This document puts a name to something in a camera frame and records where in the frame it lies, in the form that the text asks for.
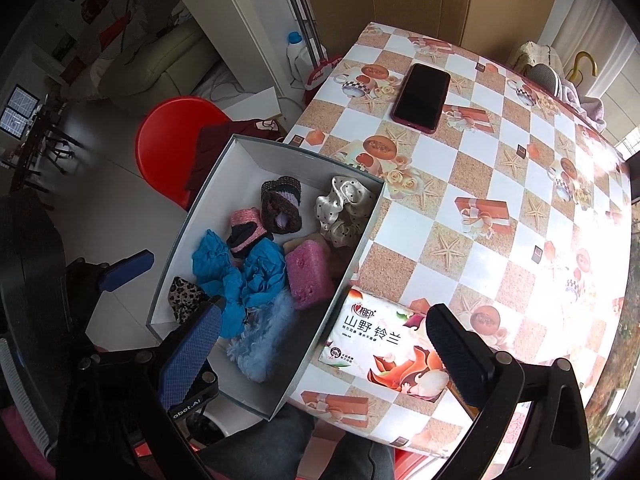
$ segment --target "white detergent bottle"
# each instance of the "white detergent bottle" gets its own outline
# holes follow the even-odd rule
[[[316,62],[319,62],[318,50],[313,40],[312,40],[312,44],[313,44],[314,54],[316,55]],[[326,58],[327,57],[326,49],[324,47],[322,47],[322,53]],[[298,69],[298,74],[300,74],[300,81],[302,81],[306,86],[306,82],[308,81],[309,76],[314,70],[314,66],[311,63],[311,58],[309,57],[309,50],[307,49],[306,45],[302,47],[300,54],[296,58],[296,68]]]
[[[302,78],[300,77],[300,72],[296,66],[296,59],[300,55],[300,52],[302,52],[303,48],[305,48],[305,44],[302,41],[300,33],[291,32],[289,34],[289,44],[287,45],[287,57],[289,58],[291,75],[293,76],[293,79],[297,79],[298,81],[302,81]]]

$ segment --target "person's leg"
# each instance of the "person's leg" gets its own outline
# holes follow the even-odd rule
[[[270,422],[262,420],[198,455],[229,480],[294,480],[314,425],[311,415],[285,404]]]
[[[347,433],[319,480],[394,480],[394,448]]]

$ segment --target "pink sponge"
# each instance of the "pink sponge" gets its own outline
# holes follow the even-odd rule
[[[334,296],[334,283],[331,281],[324,251],[318,242],[303,242],[285,256],[285,261],[296,309],[309,308]]]

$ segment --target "floral tablecloth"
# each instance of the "floral tablecloth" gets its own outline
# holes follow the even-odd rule
[[[389,116],[414,62],[451,76],[433,135]],[[524,362],[567,356],[588,401],[618,325],[631,226],[628,169],[599,134],[488,59],[371,23],[285,142],[385,179],[354,277],[361,288],[405,306],[445,303]],[[448,456],[471,424],[449,391],[415,399],[321,364],[319,351],[290,402],[317,411],[310,392],[366,397],[358,427],[322,403],[348,431]],[[509,457],[525,413],[516,412],[493,468]]]

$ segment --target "screw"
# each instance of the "screw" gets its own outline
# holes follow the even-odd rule
[[[215,383],[216,375],[213,372],[204,372],[202,374],[202,380],[209,384]]]
[[[503,365],[510,365],[511,361],[513,361],[513,357],[508,352],[498,352],[495,355],[495,359]]]
[[[136,354],[136,362],[140,365],[148,363],[154,355],[149,350],[141,350]]]
[[[564,370],[565,372],[571,370],[571,363],[563,357],[559,358],[558,361],[556,361],[556,364],[558,365],[558,368]]]
[[[88,357],[83,357],[78,361],[78,369],[79,370],[87,370],[91,366],[91,359]]]

